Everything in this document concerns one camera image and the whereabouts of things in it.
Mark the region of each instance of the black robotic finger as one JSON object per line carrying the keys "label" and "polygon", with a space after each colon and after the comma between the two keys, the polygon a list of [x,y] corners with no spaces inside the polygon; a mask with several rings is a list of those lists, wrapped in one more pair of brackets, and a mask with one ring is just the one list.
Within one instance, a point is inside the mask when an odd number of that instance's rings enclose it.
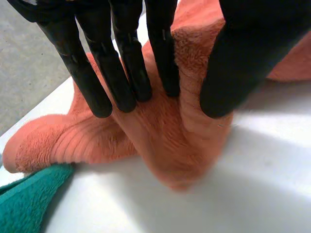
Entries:
{"label": "black robotic finger", "polygon": [[130,85],[140,102],[152,97],[150,80],[137,36],[142,0],[111,0],[113,29]]}
{"label": "black robotic finger", "polygon": [[108,117],[112,104],[83,50],[74,15],[38,25],[57,49],[93,114]]}
{"label": "black robotic finger", "polygon": [[109,2],[103,0],[96,8],[80,10],[76,18],[117,107],[126,113],[133,111],[136,100],[111,41]]}
{"label": "black robotic finger", "polygon": [[179,95],[179,74],[175,63],[171,25],[177,0],[145,0],[148,36],[155,55],[156,66],[168,96]]}
{"label": "black robotic finger", "polygon": [[200,93],[203,112],[219,118],[237,108],[310,28],[310,15],[271,28],[225,25],[209,57]]}

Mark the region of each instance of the towel fold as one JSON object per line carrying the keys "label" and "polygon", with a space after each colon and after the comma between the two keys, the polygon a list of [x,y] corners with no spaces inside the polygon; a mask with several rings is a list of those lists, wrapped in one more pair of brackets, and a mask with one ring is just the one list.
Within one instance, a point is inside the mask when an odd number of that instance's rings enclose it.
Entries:
{"label": "towel fold", "polygon": [[71,165],[54,165],[0,187],[0,232],[39,233],[53,196],[72,173]]}
{"label": "towel fold", "polygon": [[[172,25],[181,93],[169,98],[163,90],[150,43],[142,49],[153,98],[120,112],[92,55],[88,58],[112,100],[113,114],[94,117],[74,84],[67,115],[49,115],[24,125],[7,143],[3,163],[10,172],[36,171],[54,163],[110,163],[139,154],[165,185],[184,188],[199,179],[221,154],[233,113],[211,119],[199,105],[208,56],[224,25],[218,0],[181,0]],[[280,62],[269,79],[292,82],[311,79],[311,34]]]}

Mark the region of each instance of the green towel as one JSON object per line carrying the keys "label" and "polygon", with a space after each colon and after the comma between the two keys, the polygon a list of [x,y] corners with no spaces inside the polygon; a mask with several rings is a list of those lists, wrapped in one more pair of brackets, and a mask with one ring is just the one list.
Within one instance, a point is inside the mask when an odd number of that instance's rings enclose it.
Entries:
{"label": "green towel", "polygon": [[0,233],[39,233],[49,203],[72,174],[71,165],[54,165],[0,187]]}

